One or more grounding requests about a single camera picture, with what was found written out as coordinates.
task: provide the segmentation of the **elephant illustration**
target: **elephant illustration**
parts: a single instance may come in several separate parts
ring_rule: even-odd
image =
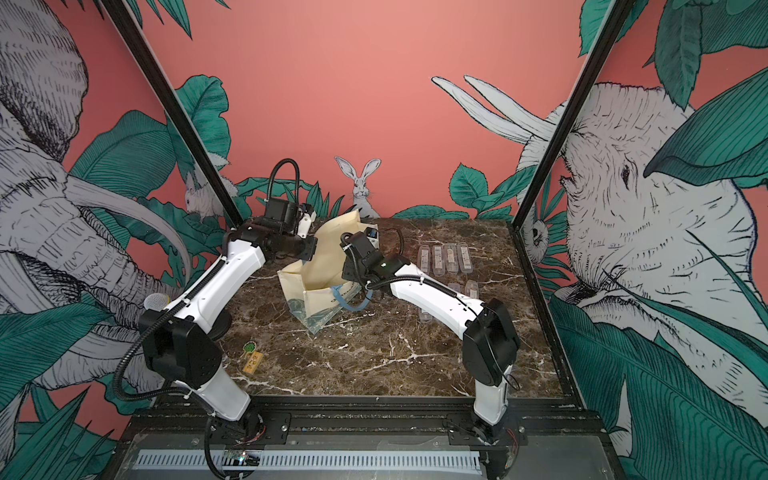
[[[91,208],[162,233],[179,252],[187,278],[191,260],[178,233],[158,215],[62,167],[88,89],[88,72],[67,29],[42,0],[0,0],[0,18],[0,314],[38,313],[78,302],[83,292],[114,314],[113,323],[95,325],[33,380],[57,389],[113,372],[138,337],[144,298],[176,293],[140,270]],[[162,383],[142,355],[126,379],[138,391]],[[14,422],[26,392],[0,412],[0,468],[13,453]]]

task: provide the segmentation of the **cable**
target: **cable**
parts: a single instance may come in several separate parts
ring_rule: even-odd
[[[210,282],[211,279],[216,276],[216,274],[224,267],[225,262],[221,259],[217,261],[209,270],[209,273],[200,280],[200,282],[192,289],[190,292],[184,297],[186,300],[192,300],[195,295],[197,295],[203,287]],[[139,335],[139,338],[131,345],[131,348],[127,350],[125,355],[123,355],[123,358],[118,363],[118,367],[114,371],[114,377],[112,379],[112,394],[117,398],[118,400],[122,400],[124,402],[138,402],[139,400],[147,400],[152,399],[158,395],[163,395],[165,393],[180,393],[182,395],[190,395],[192,393],[189,389],[183,389],[181,387],[166,387],[164,389],[157,389],[157,390],[151,390],[150,392],[143,392],[143,393],[128,393],[123,390],[123,377],[125,375],[125,370],[128,368],[128,364],[131,363],[131,359],[134,358],[136,355],[136,352],[141,348],[141,345],[144,343],[144,341],[149,338],[151,335],[153,335],[155,332],[157,332],[163,325],[168,323],[171,319],[174,318],[174,316],[179,313],[181,309],[183,309],[185,306],[187,306],[187,302],[184,302],[183,300],[174,305],[173,308],[166,311],[165,313],[162,313],[160,317],[155,320],[155,322],[149,326],[145,331],[142,332],[141,335]],[[202,400],[197,395],[191,395],[190,398],[193,398],[196,402],[200,403],[201,406],[206,410],[206,412],[210,412],[210,406],[205,403],[204,400]]]
[[[272,173],[270,174],[270,179],[266,183],[266,201],[270,201],[270,198],[272,198],[272,186],[275,183],[275,176],[277,175],[277,171],[285,164],[291,164],[293,165],[293,169],[296,171],[296,181],[293,185],[293,199],[296,201],[296,203],[299,203],[299,164],[296,163],[296,161],[292,158],[284,158],[281,161],[277,162],[277,165],[275,165],[275,168],[272,169]]]
[[[210,472],[220,480],[246,478],[248,475],[252,474],[253,470],[248,473],[239,472],[236,477],[233,477],[232,475],[228,475],[226,472],[219,471],[219,468],[216,467],[216,464],[214,463],[214,458],[210,454],[210,437],[213,435],[213,430],[211,430],[213,426],[214,418],[213,416],[209,415],[208,420],[205,421],[205,432],[203,433],[203,454],[205,455],[205,464],[208,465]]]
[[[397,232],[397,237],[398,237],[398,239],[400,240],[400,248],[399,248],[399,250],[398,250],[397,254],[398,254],[398,255],[402,255],[402,252],[403,252],[403,250],[406,248],[406,239],[405,239],[405,238],[403,238],[403,236],[402,236],[402,232],[400,231],[400,229],[399,229],[399,228],[388,228],[388,229],[386,229],[386,230],[384,230],[384,231],[385,231],[385,232],[389,232],[389,231],[392,231],[392,230],[394,230],[395,232]]]
[[[399,275],[394,278],[387,278],[384,280],[380,280],[378,282],[369,283],[366,286],[367,290],[377,290],[383,286],[389,285],[390,283],[395,282],[423,282],[425,285],[429,285],[432,288],[435,288],[437,290],[440,290],[445,295],[450,296],[451,298],[458,298],[458,293],[449,289],[447,286],[443,285],[440,282],[435,282],[434,280],[426,277],[421,277],[418,275]]]

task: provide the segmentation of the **elephant tusk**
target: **elephant tusk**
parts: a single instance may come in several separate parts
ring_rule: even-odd
[[[37,313],[54,307],[29,278],[15,253],[0,253],[0,296],[21,313]]]
[[[192,272],[192,259],[187,251],[187,247],[184,245],[178,232],[155,212],[138,204],[130,198],[97,187],[85,180],[72,177],[71,175],[67,177],[64,196],[67,200],[79,207],[104,208],[115,212],[116,214],[125,215],[144,222],[160,232],[161,235],[164,235],[170,240],[174,247],[179,250],[181,259],[184,262],[184,280],[185,282],[189,281]]]

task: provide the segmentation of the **rabbit ear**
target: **rabbit ear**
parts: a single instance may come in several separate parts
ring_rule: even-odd
[[[382,161],[378,158],[374,158],[370,162],[366,164],[366,167],[362,169],[362,178],[367,178],[370,174],[376,171],[377,168],[381,167]]]
[[[347,177],[357,180],[357,171],[355,171],[355,168],[352,166],[352,164],[346,160],[344,160],[341,157],[334,157],[336,159],[336,163],[339,164],[339,168],[341,168],[341,171],[343,174],[345,174]]]
[[[194,179],[192,178],[192,174],[187,174],[187,179],[185,181],[187,184],[187,190],[194,190]]]

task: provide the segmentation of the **rabbit illustration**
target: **rabbit illustration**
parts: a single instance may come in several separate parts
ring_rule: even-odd
[[[208,152],[208,157],[217,170],[229,164],[227,159],[220,155]],[[224,183],[224,188],[227,189],[227,193],[231,197],[235,197],[237,195],[237,187],[234,186],[231,180],[222,177],[221,174],[219,174],[219,177],[221,177],[221,181]],[[187,185],[187,192],[184,194],[184,199],[187,203],[188,213],[200,214],[200,221],[205,217],[224,215],[223,205],[216,197],[214,189],[208,184],[208,179],[203,175],[203,171],[197,164],[194,166],[194,178],[192,177],[192,174],[187,174],[185,183]]]
[[[379,218],[379,214],[376,213],[376,210],[371,207],[371,203],[368,201],[371,190],[368,190],[366,186],[366,179],[381,166],[382,161],[374,158],[366,164],[366,167],[362,169],[362,175],[358,177],[357,171],[350,162],[341,157],[335,157],[335,159],[342,173],[355,181],[355,187],[352,190],[353,201],[355,202],[353,205],[354,209],[360,210],[361,218]]]

